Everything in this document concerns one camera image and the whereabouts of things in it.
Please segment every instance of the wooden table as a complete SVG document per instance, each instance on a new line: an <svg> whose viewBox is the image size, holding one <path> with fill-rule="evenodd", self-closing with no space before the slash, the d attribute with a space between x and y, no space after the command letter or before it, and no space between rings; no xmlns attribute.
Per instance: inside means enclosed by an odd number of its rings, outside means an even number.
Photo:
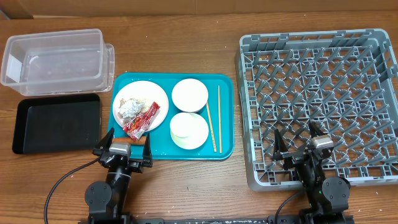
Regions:
<svg viewBox="0 0 398 224"><path fill-rule="evenodd" d="M223 73L234 83L235 150L222 162L155 161L133 175L126 210L139 218L238 218L274 215L293 192L257 193L244 170L241 108L234 55L244 34L340 29L385 29L398 52L398 12L311 12L217 16L146 16L0 21L0 52L12 35L99 28L116 52L116 74L125 71ZM0 86L0 223L43 223L48 192L66 172L93 160L91 151L29 156L11 151L16 109L24 97ZM100 93L102 133L108 125L111 92ZM50 223L76 223L88 215L87 186L107 170L90 166L67 178L53 194ZM396 223L397 186L355 187L348 215L356 223ZM282 214L307 208L306 198L288 203Z"/></svg>

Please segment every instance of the black tray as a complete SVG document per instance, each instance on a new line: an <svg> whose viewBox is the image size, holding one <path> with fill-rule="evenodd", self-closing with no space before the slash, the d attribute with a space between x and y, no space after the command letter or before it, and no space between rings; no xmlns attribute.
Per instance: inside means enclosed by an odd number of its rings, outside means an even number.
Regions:
<svg viewBox="0 0 398 224"><path fill-rule="evenodd" d="M16 154L92 149L101 137L101 102L96 94L22 100L12 151Z"/></svg>

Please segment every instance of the gray dish rack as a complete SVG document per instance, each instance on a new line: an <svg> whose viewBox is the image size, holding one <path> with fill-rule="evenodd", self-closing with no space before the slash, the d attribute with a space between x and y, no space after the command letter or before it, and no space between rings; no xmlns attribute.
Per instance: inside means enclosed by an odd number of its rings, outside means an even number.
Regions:
<svg viewBox="0 0 398 224"><path fill-rule="evenodd" d="M301 188L273 161L274 130L289 151L308 121L335 142L326 176L352 185L398 183L398 67L381 29L244 35L236 54L246 175L255 191Z"/></svg>

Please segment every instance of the pair of chopsticks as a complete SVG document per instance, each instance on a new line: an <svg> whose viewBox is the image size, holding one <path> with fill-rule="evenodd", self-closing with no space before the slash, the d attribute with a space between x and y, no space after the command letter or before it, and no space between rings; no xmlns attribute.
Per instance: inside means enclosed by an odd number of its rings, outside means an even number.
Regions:
<svg viewBox="0 0 398 224"><path fill-rule="evenodd" d="M217 152L216 140L214 139L213 123L211 122L209 104L206 102L207 115L209 117L209 125L211 139L213 140L214 152ZM220 86L218 86L218 136L220 137L220 153L223 153L223 144L221 142L221 104L220 104Z"/></svg>

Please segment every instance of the teal tray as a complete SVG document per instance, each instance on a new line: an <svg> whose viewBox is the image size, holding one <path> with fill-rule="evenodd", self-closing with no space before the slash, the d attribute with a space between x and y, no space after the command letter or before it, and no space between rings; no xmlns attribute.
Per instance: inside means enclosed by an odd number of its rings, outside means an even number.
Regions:
<svg viewBox="0 0 398 224"><path fill-rule="evenodd" d="M217 152L214 152L211 140L210 127L209 136L206 142L198 149L185 150L174 144L170 135L170 120L174 115L181 112L172 101L172 90L175 84L186 78L195 78L203 82L209 92L209 107L213 122L214 136L216 140ZM166 118L157 128L150 131L150 148L153 159L168 160L223 160L227 159L234 149L234 96L231 79L220 74L174 74L174 73L132 73L127 72L120 75L115 83L112 94L113 100L119 90L134 81L146 80L158 84L166 92L169 98L169 112ZM223 140L223 153L220 153L218 136L218 85L220 86L221 98L221 128ZM206 106L198 114L202 116L207 123ZM108 130L114 128L114 137L126 137L120 125L113 118L112 106L109 113ZM142 146L131 146L131 158L142 159Z"/></svg>

